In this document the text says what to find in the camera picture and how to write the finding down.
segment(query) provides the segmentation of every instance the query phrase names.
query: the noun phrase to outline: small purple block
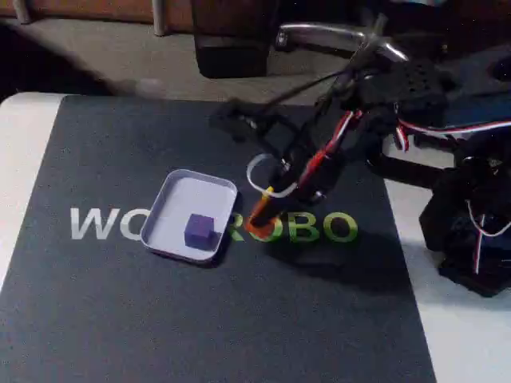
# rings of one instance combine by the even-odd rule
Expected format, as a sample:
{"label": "small purple block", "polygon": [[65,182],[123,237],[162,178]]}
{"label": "small purple block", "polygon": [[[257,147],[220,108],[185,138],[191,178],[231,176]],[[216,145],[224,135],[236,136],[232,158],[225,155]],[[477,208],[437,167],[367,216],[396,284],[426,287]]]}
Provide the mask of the small purple block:
{"label": "small purple block", "polygon": [[199,214],[190,215],[184,229],[184,243],[188,247],[208,250],[215,233],[215,221],[211,217]]}

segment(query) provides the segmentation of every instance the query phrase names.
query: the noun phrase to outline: cable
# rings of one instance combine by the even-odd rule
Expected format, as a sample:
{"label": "cable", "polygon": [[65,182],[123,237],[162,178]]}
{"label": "cable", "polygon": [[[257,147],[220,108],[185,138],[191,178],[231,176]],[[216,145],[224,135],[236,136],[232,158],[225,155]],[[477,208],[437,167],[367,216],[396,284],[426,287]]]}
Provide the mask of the cable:
{"label": "cable", "polygon": [[402,126],[398,126],[396,128],[396,133],[399,139],[399,143],[401,145],[401,150],[403,152],[408,152],[408,149],[410,147],[410,143],[408,142],[408,137],[406,136],[405,132],[402,130]]}
{"label": "cable", "polygon": [[496,233],[489,233],[482,227],[482,225],[480,225],[479,223],[476,222],[476,219],[473,217],[472,206],[470,205],[469,200],[466,201],[466,206],[469,208],[469,217],[470,217],[470,220],[472,221],[472,224],[485,237],[490,237],[490,238],[498,237],[499,235],[503,235],[511,227],[511,222],[509,222],[507,225],[505,225],[502,229],[500,229]]}
{"label": "cable", "polygon": [[355,114],[352,111],[344,113],[343,118],[341,118],[334,130],[332,139],[327,144],[327,152],[331,152],[332,149],[335,149],[335,146],[337,146],[341,138],[344,136],[344,132],[346,131],[351,119],[354,116]]}
{"label": "cable", "polygon": [[316,86],[317,84],[320,84],[320,83],[322,83],[322,82],[324,82],[324,81],[326,81],[326,80],[328,80],[328,79],[330,79],[332,77],[338,77],[341,74],[344,74],[345,72],[346,72],[345,69],[338,70],[337,72],[333,72],[333,73],[327,74],[326,76],[318,78],[317,80],[306,82],[305,84],[297,86],[296,88],[290,89],[287,92],[278,95],[277,97],[269,100],[264,105],[262,105],[262,108],[259,111],[259,114],[267,113],[270,109],[273,109],[275,106],[277,106],[278,104],[284,102],[285,100],[289,100],[290,98],[297,96],[301,92],[303,92],[303,91],[305,91],[305,90],[307,90],[309,88],[312,88],[313,86]]}
{"label": "cable", "polygon": [[[483,214],[481,217],[481,226],[485,225],[485,215]],[[477,236],[477,244],[476,251],[473,253],[473,272],[479,274],[479,263],[481,261],[481,249],[482,249],[482,240],[484,235],[482,231],[479,231],[479,235]]]}
{"label": "cable", "polygon": [[298,183],[294,182],[291,185],[289,185],[286,189],[275,193],[273,191],[269,191],[267,189],[264,189],[264,188],[260,187],[259,185],[254,184],[254,181],[252,181],[252,171],[254,170],[256,165],[258,165],[260,162],[262,162],[262,161],[264,161],[264,160],[266,160],[268,158],[273,158],[273,157],[271,155],[267,154],[267,153],[263,153],[263,154],[259,154],[259,155],[255,156],[248,163],[248,165],[247,165],[247,180],[248,180],[248,183],[255,190],[257,190],[258,192],[263,193],[263,195],[269,195],[270,197],[273,197],[273,198],[285,198],[288,195],[290,195],[298,187]]}
{"label": "cable", "polygon": [[489,130],[493,130],[493,129],[497,129],[497,128],[511,127],[511,121],[495,121],[495,122],[489,122],[486,124],[465,126],[462,128],[455,128],[452,126],[446,126],[445,128],[435,128],[433,126],[422,127],[422,126],[418,126],[416,124],[412,124],[410,122],[404,121],[400,118],[398,118],[398,121],[399,121],[399,124],[401,124],[405,128],[414,130],[415,132],[426,133],[426,134],[437,133],[437,134],[442,134],[442,135],[487,132]]}

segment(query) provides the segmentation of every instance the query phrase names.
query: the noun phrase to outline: white wire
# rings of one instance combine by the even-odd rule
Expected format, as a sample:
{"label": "white wire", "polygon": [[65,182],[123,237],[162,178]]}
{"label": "white wire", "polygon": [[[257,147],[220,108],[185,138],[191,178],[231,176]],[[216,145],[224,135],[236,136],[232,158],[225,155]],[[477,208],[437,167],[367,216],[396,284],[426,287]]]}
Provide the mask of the white wire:
{"label": "white wire", "polygon": [[476,219],[473,217],[472,206],[470,205],[469,200],[466,201],[466,206],[469,208],[469,216],[470,216],[470,220],[472,221],[472,224],[485,237],[490,237],[490,238],[498,237],[499,235],[503,235],[511,227],[511,222],[509,222],[507,225],[505,225],[502,229],[500,229],[496,233],[489,233],[488,231],[483,229],[482,226],[479,223],[477,223]]}
{"label": "white wire", "polygon": [[[485,226],[485,218],[486,216],[483,214],[481,217],[481,226]],[[477,236],[477,246],[476,246],[476,258],[475,258],[475,267],[474,271],[476,274],[479,274],[479,264],[481,262],[481,249],[482,249],[482,240],[484,235],[479,231],[479,235]]]}
{"label": "white wire", "polygon": [[398,133],[398,139],[399,143],[401,144],[401,151],[406,152],[406,138],[405,133],[402,131],[401,128],[397,127],[396,132]]}
{"label": "white wire", "polygon": [[335,138],[335,140],[339,140],[339,138],[341,138],[344,134],[344,131],[346,130],[346,127],[348,126],[348,124],[350,123],[350,120],[353,118],[353,115],[354,113],[352,111],[350,111],[347,115],[347,118],[346,118],[346,121],[344,121],[344,124],[343,126],[341,127],[341,129],[339,130],[339,133],[337,133],[337,136]]}
{"label": "white wire", "polygon": [[474,126],[468,126],[466,128],[450,128],[446,127],[443,130],[433,127],[423,128],[421,126],[417,126],[415,124],[411,124],[410,122],[406,122],[403,120],[399,120],[399,122],[408,129],[414,130],[420,133],[426,134],[466,134],[466,133],[477,133],[477,132],[487,132],[489,130],[497,129],[497,128],[506,128],[511,127],[511,121],[498,121],[498,122],[490,122],[488,124],[480,124]]}
{"label": "white wire", "polygon": [[266,160],[268,158],[272,158],[271,155],[269,155],[267,153],[262,153],[262,154],[259,154],[259,155],[255,156],[248,163],[248,165],[247,165],[247,180],[248,180],[248,183],[255,190],[257,190],[258,192],[263,193],[264,195],[269,195],[270,197],[273,197],[273,198],[285,198],[288,195],[290,195],[298,187],[298,183],[294,182],[293,184],[289,185],[286,189],[284,189],[282,191],[279,191],[278,193],[274,193],[273,191],[268,191],[268,190],[260,187],[259,185],[256,185],[254,183],[254,181],[252,181],[252,171],[254,170],[256,165],[258,165],[260,162],[262,162],[262,161],[264,161],[264,160]]}

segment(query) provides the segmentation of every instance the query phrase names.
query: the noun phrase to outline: mouse pad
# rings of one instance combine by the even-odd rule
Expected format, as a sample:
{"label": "mouse pad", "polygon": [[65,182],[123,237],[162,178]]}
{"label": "mouse pad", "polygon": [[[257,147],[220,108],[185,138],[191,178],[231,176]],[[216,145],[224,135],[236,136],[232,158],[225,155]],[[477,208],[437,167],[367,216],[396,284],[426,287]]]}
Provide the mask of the mouse pad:
{"label": "mouse pad", "polygon": [[[434,381],[383,181],[355,161],[319,206],[253,237],[261,150],[208,127],[219,105],[64,99],[0,295],[0,380]],[[240,192],[209,267],[139,240],[177,168]]]}

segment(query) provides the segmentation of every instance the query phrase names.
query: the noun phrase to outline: white table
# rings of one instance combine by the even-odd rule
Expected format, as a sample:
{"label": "white table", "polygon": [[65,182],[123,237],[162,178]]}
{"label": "white table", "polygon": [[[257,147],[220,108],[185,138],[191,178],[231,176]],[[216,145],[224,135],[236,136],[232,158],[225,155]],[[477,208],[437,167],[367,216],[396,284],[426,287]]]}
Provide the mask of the white table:
{"label": "white table", "polygon": [[[0,106],[0,286],[63,97],[22,93]],[[406,158],[450,165],[449,155],[432,150],[412,148]],[[509,382],[511,292],[481,298],[440,277],[418,222],[430,191],[386,186],[438,381]]]}

